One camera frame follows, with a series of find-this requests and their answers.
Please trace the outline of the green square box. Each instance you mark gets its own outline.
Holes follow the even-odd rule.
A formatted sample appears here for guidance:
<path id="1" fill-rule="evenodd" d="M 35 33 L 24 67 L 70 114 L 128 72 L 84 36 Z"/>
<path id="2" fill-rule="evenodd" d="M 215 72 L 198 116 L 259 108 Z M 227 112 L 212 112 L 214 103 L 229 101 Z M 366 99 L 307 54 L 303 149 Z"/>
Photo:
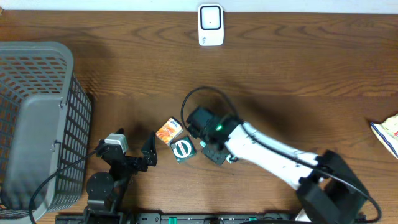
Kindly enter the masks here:
<path id="1" fill-rule="evenodd" d="M 176 158 L 176 161 L 179 164 L 195 156 L 197 153 L 191 139 L 188 136 L 174 141 L 170 147 Z"/>

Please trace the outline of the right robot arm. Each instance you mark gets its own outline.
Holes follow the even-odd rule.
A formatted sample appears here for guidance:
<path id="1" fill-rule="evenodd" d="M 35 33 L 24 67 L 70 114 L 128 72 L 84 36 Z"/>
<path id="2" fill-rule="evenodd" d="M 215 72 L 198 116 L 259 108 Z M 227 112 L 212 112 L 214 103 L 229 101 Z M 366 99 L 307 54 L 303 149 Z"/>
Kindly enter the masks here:
<path id="1" fill-rule="evenodd" d="M 322 155 L 288 146 L 258 131 L 237 116 L 190 115 L 189 133 L 205 143 L 209 157 L 220 153 L 251 162 L 295 190 L 303 206 L 296 223 L 364 223 L 359 213 L 369 192 L 333 151 Z"/>

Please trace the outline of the orange tissue packet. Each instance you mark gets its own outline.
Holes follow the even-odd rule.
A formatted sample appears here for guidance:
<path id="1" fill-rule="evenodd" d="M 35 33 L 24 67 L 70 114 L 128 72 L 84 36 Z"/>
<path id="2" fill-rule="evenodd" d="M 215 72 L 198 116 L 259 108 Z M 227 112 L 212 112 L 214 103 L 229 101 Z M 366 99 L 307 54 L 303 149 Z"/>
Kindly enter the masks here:
<path id="1" fill-rule="evenodd" d="M 183 132 L 182 125 L 174 118 L 169 118 L 167 122 L 155 133 L 155 135 L 166 145 Z"/>

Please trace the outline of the yellow wet wipes pack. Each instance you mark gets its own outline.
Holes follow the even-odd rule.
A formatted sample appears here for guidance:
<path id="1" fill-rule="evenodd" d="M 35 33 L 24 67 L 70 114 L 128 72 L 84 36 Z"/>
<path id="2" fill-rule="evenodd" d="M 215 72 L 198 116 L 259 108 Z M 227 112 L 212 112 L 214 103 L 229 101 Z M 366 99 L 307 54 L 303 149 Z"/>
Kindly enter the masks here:
<path id="1" fill-rule="evenodd" d="M 397 114 L 383 123 L 370 123 L 372 132 L 382 145 L 397 159 Z"/>

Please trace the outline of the teal wet wipes pack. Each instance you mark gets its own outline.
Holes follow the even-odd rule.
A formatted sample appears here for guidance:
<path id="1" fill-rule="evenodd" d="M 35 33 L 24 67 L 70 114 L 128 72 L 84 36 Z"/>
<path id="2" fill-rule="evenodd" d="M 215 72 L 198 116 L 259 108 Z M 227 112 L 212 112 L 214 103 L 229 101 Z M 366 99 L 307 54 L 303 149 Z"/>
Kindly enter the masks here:
<path id="1" fill-rule="evenodd" d="M 201 141 L 200 145 L 202 146 L 202 153 L 212 162 L 221 166 L 224 161 L 229 163 L 234 163 L 239 159 L 236 156 L 233 156 L 225 145 L 221 144 L 207 144 L 205 141 Z"/>

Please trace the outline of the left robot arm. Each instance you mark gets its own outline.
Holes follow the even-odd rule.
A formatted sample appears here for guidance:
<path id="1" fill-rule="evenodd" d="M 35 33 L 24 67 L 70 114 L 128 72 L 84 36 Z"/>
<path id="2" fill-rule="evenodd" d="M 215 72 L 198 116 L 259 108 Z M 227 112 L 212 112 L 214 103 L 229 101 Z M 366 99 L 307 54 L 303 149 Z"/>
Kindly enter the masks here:
<path id="1" fill-rule="evenodd" d="M 83 223 L 132 223 L 134 216 L 121 210 L 121 203 L 131 184 L 132 176 L 146 172 L 157 165 L 155 132 L 141 148 L 142 157 L 126 154 L 129 149 L 124 130 L 111 133 L 102 139 L 95 148 L 96 156 L 109 166 L 107 172 L 93 174 L 86 183 L 87 206 L 83 213 Z"/>

